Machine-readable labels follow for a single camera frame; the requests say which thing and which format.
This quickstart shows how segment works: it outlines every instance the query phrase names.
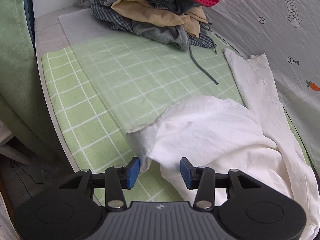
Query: beige shirt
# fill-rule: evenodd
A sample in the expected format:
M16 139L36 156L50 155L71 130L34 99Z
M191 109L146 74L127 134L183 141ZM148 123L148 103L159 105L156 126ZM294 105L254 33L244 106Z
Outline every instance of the beige shirt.
M159 27L183 25L186 32L197 38L200 33L199 22L208 23L202 7L195 7L186 14L177 15L169 10L156 9L145 0L118 0L111 8L126 18Z

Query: printed fabric backdrop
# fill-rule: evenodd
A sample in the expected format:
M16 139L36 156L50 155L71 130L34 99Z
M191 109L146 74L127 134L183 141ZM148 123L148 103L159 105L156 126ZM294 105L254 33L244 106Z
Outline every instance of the printed fabric backdrop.
M244 57L265 53L279 98L320 174L320 0L220 0L212 30Z

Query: green grid tablecloth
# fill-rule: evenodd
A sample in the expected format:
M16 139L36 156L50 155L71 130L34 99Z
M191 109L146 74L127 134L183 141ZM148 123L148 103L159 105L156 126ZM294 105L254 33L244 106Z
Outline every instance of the green grid tablecloth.
M208 58L210 55L210 61L200 60L199 63L202 63L220 83L215 86L214 96L222 99L231 98L244 104L222 53L225 46L219 41L216 43L217 55L210 49L197 48L195 57ZM160 57L163 64L166 64L166 57L167 55ZM114 165L127 165L133 157L133 152L126 136L96 92L72 48L45 54L42 57L42 65L54 113L78 167L101 173ZM308 163L302 141L289 118L288 122ZM104 205L104 190L95 190L95 195ZM128 203L132 200L182 200L173 186L161 177L159 165L154 162L147 172L139 175L132 190L124 190L124 195Z
M188 51L131 33L93 39L73 50L109 111L127 132L194 95L229 97L243 103L221 51L225 45L216 42L218 54L196 46L192 50L198 63L222 80L218 87L196 67Z

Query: white garment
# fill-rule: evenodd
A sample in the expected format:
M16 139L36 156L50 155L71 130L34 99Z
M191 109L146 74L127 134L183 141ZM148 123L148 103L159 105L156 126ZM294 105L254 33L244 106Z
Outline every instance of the white garment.
M307 213L301 239L313 239L320 220L316 179L290 131L267 58L246 61L228 49L225 55L248 109L210 96L172 106L152 124L127 134L141 170L150 160L158 162L161 175L193 203L196 190L186 188L179 171L182 157L218 173L240 169L296 200ZM216 189L215 205L226 200L225 189Z

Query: carrot print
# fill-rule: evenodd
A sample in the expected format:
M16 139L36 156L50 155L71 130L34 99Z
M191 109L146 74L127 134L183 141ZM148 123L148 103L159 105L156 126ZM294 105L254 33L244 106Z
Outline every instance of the carrot print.
M320 91L320 87L318 87L316 84L312 83L310 80L307 80L307 88L311 88L311 90L314 91Z

